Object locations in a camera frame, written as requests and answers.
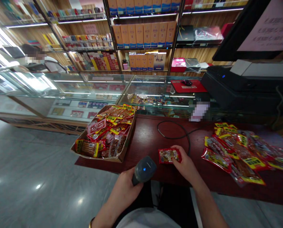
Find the open cardboard box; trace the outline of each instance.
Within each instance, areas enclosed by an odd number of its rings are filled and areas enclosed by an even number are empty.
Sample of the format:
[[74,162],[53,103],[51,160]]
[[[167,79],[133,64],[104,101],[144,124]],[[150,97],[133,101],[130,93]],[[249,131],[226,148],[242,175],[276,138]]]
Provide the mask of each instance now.
[[[118,107],[122,107],[122,105],[106,105],[104,106],[99,112],[98,114],[104,112],[105,110],[109,109],[110,107],[112,106],[118,106]],[[86,155],[82,155],[82,154],[78,154],[76,153],[76,150],[75,150],[75,142],[74,144],[72,145],[71,147],[71,151],[74,152],[75,154],[81,156],[81,157],[84,157],[84,158],[88,158],[88,159],[94,159],[94,160],[102,160],[102,161],[109,161],[109,162],[123,162],[124,158],[125,158],[125,155],[126,155],[126,151],[128,149],[128,145],[129,145],[129,142],[130,142],[130,138],[131,138],[131,135],[132,135],[132,132],[133,132],[133,129],[134,129],[134,126],[135,126],[135,119],[136,119],[136,110],[135,110],[135,115],[134,115],[134,118],[133,118],[133,122],[132,122],[132,125],[130,127],[130,130],[129,130],[129,133],[126,137],[126,141],[125,141],[125,144],[122,148],[122,151],[119,153],[119,155],[117,157],[109,157],[109,158],[93,158],[93,157],[89,157],[89,156],[86,156]],[[88,132],[87,130],[85,129],[83,131],[83,133],[77,138],[77,139],[86,139],[86,136],[87,136]]]

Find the gray floor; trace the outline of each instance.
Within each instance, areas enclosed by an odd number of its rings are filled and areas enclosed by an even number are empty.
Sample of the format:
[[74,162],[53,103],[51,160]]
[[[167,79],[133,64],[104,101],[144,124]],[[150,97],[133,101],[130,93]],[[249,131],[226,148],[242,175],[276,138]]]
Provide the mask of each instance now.
[[[0,227],[87,227],[118,175],[74,165],[76,137],[0,121]],[[230,227],[283,227],[281,205],[212,194]]]

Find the cardboard box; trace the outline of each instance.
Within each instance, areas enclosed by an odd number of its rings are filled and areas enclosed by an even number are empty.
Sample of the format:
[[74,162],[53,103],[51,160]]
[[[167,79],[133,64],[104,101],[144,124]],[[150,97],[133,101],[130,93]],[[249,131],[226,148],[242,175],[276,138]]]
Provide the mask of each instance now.
[[153,70],[164,70],[164,64],[166,62],[167,53],[161,52],[158,54],[154,54],[154,65]]
[[118,14],[126,14],[126,2],[124,0],[116,0]]
[[128,24],[130,48],[136,48],[135,24]]
[[161,11],[161,0],[153,0],[152,8],[153,8],[153,13],[160,12]]
[[125,0],[126,3],[126,13],[134,14],[134,0]]
[[166,46],[166,35],[167,35],[168,23],[159,23],[159,35],[158,35],[158,47]]
[[148,71],[152,71],[154,67],[154,54],[147,54],[148,57]]
[[171,11],[178,11],[181,0],[171,0]]
[[113,30],[114,30],[114,34],[115,34],[117,47],[123,48],[120,25],[113,25]]
[[157,47],[159,35],[159,23],[151,23],[151,47]]
[[[104,106],[99,112],[98,114],[104,112],[105,110],[109,109],[110,107],[112,106],[119,106],[119,107],[122,107],[122,105],[106,105]],[[129,132],[128,132],[128,135],[127,135],[127,138],[126,138],[126,141],[125,141],[125,144],[122,148],[122,151],[120,152],[120,154],[118,155],[118,157],[109,157],[109,158],[93,158],[93,157],[88,157],[88,156],[85,156],[85,155],[82,155],[82,154],[78,154],[76,152],[76,148],[75,148],[75,142],[74,144],[72,145],[71,147],[71,151],[74,152],[75,154],[81,156],[81,157],[84,157],[84,158],[88,158],[88,159],[94,159],[94,160],[101,160],[101,161],[107,161],[107,162],[119,162],[119,163],[122,163],[124,158],[125,158],[125,155],[126,155],[126,151],[128,149],[128,146],[129,146],[129,142],[130,142],[130,138],[131,138],[131,135],[134,131],[134,126],[135,126],[135,121],[136,121],[136,115],[134,115],[134,118],[133,118],[133,122],[132,122],[132,125],[129,129]],[[86,135],[88,134],[87,130],[85,129],[83,131],[83,133],[78,137],[78,139],[85,139],[86,138]]]
[[144,46],[151,47],[151,23],[144,24]]
[[148,56],[147,55],[145,54],[141,55],[141,62],[142,62],[141,70],[143,71],[148,70]]
[[161,11],[168,12],[171,10],[171,0],[161,0]]
[[136,46],[138,48],[144,47],[144,26],[143,24],[135,24],[136,32]]
[[143,13],[143,7],[144,7],[143,0],[134,0],[134,6],[135,6],[135,14]]
[[136,65],[136,70],[142,70],[142,56],[141,54],[136,54],[135,55],[135,65]]
[[152,0],[144,1],[144,13],[152,13]]
[[135,55],[129,55],[129,63],[130,63],[131,70],[136,70]]
[[117,2],[116,0],[108,0],[111,15],[117,15]]
[[166,35],[166,46],[171,47],[173,44],[173,39],[176,31],[176,21],[168,22],[168,29],[167,29],[167,35]]
[[121,38],[124,48],[130,48],[128,25],[120,25]]

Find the person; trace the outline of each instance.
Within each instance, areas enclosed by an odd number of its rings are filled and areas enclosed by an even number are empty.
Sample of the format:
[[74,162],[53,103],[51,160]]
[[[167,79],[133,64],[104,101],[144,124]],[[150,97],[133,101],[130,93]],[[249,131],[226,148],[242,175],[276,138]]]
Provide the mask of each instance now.
[[[172,161],[195,191],[203,227],[228,227],[191,158],[181,146],[174,145],[171,148],[178,149],[181,154],[181,163],[173,158]],[[164,184],[159,205],[154,209],[150,182],[133,186],[134,170],[135,167],[119,175],[110,197],[89,227],[198,227],[188,187]]]
[[21,47],[23,53],[32,59],[34,63],[42,63],[48,73],[67,73],[66,67],[61,65],[56,59],[47,56],[46,52],[37,46],[23,44]]

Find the sign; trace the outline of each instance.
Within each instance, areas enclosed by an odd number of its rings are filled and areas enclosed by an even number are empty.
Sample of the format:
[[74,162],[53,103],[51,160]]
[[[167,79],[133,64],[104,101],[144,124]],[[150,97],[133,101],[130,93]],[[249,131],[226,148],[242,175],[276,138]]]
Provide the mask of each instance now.
[[98,34],[97,27],[95,24],[83,25],[86,34]]
[[271,0],[237,51],[283,51],[283,0]]

